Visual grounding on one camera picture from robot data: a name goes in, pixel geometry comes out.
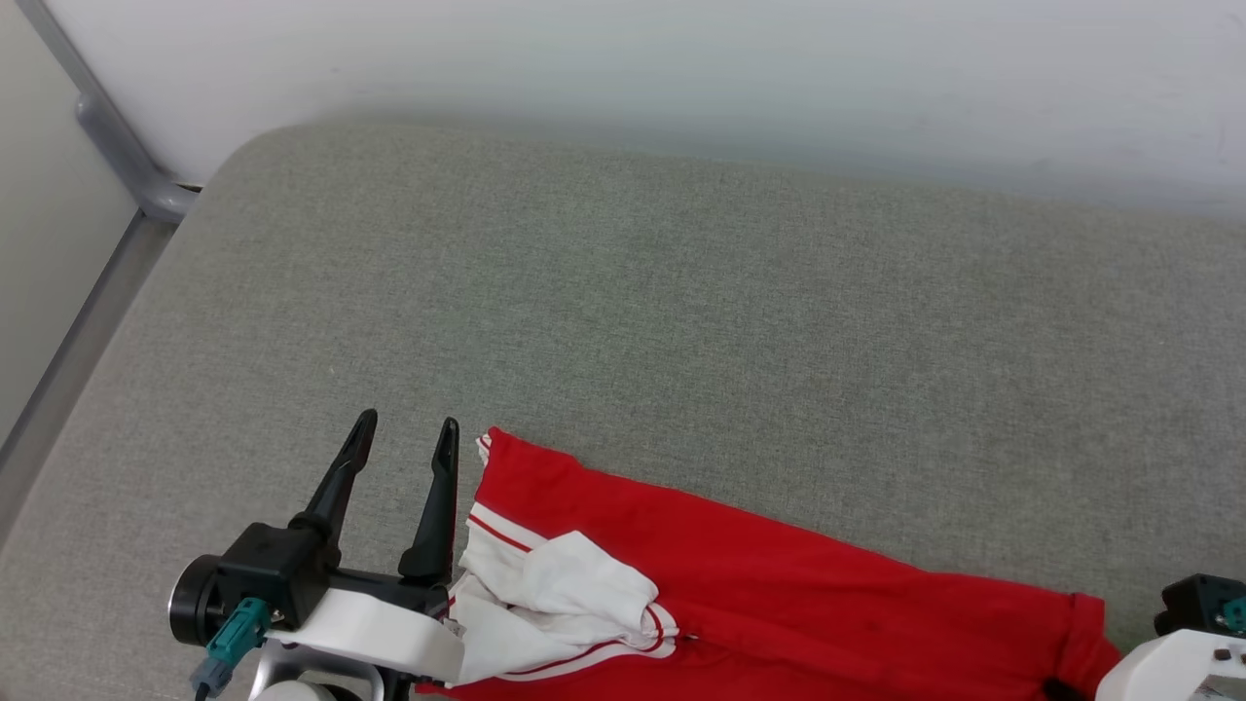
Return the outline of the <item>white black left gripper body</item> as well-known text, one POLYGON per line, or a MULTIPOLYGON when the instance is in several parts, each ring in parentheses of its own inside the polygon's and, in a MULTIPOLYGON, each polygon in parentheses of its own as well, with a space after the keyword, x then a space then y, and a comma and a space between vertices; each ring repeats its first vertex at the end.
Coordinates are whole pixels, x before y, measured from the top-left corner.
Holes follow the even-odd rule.
POLYGON ((459 684, 462 631, 450 618, 449 585, 422 586, 404 576, 331 572, 312 615, 268 634, 268 676, 335 674, 379 682, 385 674, 417 682, 459 684))

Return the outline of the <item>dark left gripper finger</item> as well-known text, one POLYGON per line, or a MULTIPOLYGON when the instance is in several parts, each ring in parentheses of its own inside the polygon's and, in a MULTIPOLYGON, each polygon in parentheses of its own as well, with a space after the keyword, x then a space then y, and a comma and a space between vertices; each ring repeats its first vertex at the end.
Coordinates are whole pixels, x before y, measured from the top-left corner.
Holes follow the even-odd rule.
POLYGON ((340 533, 346 520, 348 501, 354 488, 356 476, 368 464, 371 445, 378 435, 378 408, 365 408, 353 428, 346 442, 331 459, 329 469, 316 484, 312 501, 289 520, 293 530, 312 530, 319 538, 319 553, 324 564, 336 568, 340 564, 340 533))
POLYGON ((424 501, 417 535, 399 562, 406 584, 445 586, 454 575, 456 507, 459 507, 459 422, 442 422, 430 463, 432 481, 424 501))

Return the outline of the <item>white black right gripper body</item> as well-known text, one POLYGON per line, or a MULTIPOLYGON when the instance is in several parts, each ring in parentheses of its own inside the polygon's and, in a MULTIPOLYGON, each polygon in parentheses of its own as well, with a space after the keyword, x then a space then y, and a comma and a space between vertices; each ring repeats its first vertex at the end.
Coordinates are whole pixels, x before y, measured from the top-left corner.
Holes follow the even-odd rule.
POLYGON ((1098 684, 1096 700, 1242 700, 1244 640, 1179 630, 1134 647, 1098 684))

